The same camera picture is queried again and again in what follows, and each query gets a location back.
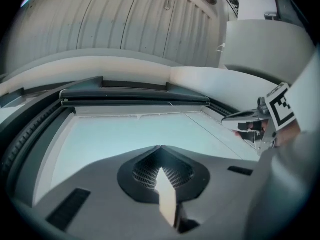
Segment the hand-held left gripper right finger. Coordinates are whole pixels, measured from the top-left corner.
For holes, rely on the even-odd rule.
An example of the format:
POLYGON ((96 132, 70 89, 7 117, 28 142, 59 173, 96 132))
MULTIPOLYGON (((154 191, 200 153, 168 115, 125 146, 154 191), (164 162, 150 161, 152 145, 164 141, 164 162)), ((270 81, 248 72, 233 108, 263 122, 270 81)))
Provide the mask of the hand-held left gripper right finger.
POLYGON ((160 213, 180 234, 204 227, 236 199, 258 164, 173 146, 161 150, 170 162, 160 167, 160 213))

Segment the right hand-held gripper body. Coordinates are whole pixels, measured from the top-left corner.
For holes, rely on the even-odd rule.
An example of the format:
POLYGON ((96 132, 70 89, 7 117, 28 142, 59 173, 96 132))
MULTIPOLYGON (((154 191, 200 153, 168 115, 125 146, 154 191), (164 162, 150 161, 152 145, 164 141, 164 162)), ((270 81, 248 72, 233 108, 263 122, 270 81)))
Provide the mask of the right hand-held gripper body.
POLYGON ((259 155, 264 151, 273 148, 276 143, 278 132, 296 119, 294 112, 285 97, 285 94, 289 89, 290 86, 287 83, 282 82, 266 96, 258 98, 257 109, 260 113, 259 119, 261 121, 267 121, 262 140, 257 144, 259 155))

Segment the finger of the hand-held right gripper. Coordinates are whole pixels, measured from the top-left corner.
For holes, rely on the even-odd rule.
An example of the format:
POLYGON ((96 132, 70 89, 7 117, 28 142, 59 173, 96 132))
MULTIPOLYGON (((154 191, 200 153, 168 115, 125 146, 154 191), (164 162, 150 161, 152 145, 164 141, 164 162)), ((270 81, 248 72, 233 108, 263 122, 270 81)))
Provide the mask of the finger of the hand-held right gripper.
POLYGON ((258 116, 258 115, 259 115, 259 112, 257 110, 248 110, 248 111, 232 114, 232 116, 258 116))
POLYGON ((247 129, 247 123, 267 121, 269 116, 241 116, 241 117, 225 117, 221 123, 225 128, 230 130, 250 130, 247 129))

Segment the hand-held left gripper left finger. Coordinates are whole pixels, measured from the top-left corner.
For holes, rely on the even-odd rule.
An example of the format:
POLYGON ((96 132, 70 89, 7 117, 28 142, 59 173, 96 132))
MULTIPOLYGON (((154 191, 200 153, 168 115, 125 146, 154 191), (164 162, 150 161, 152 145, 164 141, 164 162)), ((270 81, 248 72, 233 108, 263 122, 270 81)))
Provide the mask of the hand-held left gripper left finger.
POLYGON ((46 219, 77 188, 90 192, 66 232, 72 236, 172 236, 173 228, 157 204, 136 202, 119 186, 125 162, 150 147, 93 162, 48 192, 34 207, 46 219))

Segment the person's right forearm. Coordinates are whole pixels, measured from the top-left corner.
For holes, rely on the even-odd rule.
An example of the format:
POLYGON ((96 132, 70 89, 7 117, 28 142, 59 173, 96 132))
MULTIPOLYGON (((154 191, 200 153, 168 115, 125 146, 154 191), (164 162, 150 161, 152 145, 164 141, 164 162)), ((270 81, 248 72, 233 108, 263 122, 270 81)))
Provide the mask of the person's right forearm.
POLYGON ((280 147, 290 140, 297 137, 301 132, 300 126, 297 120, 292 121, 286 127, 282 128, 276 135, 275 138, 275 147, 280 147))

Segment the person's right hand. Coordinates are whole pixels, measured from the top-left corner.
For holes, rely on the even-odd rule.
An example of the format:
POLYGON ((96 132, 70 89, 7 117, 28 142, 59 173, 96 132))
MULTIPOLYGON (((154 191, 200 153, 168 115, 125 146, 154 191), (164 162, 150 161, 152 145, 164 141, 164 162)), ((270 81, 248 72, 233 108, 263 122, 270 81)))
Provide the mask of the person's right hand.
POLYGON ((246 128, 248 130, 257 130, 259 132, 264 133, 266 131, 266 128, 268 126, 268 121, 256 121, 256 122, 249 122, 246 124, 246 128))

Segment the white partition panel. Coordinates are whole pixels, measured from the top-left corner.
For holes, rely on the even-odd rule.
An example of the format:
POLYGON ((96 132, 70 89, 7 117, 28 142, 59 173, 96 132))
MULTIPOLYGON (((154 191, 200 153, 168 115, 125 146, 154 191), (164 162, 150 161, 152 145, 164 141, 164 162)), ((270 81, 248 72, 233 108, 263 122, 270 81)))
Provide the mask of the white partition panel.
POLYGON ((292 85, 315 53, 307 31, 274 20, 229 21, 226 27, 223 65, 276 85, 292 85))

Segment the dark window frame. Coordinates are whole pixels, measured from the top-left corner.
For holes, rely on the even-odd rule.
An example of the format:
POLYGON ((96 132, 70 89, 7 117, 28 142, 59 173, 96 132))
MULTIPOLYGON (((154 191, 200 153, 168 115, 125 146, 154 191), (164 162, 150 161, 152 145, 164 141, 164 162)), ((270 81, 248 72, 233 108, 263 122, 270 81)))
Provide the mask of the dark window frame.
POLYGON ((130 81, 113 81, 104 80, 103 77, 98 76, 79 81, 43 85, 28 91, 20 88, 13 92, 13 94, 31 95, 41 93, 41 96, 37 97, 35 101, 25 108, 14 112, 0 124, 0 158, 3 163, 0 166, 0 179, 7 182, 13 165, 17 163, 18 158, 22 158, 29 151, 44 129, 67 108, 74 108, 62 106, 62 100, 60 99, 61 91, 97 90, 102 88, 158 90, 179 94, 201 95, 210 99, 210 104, 204 106, 219 115, 230 116, 237 113, 237 109, 211 98, 208 94, 201 94, 172 83, 158 85, 130 81))

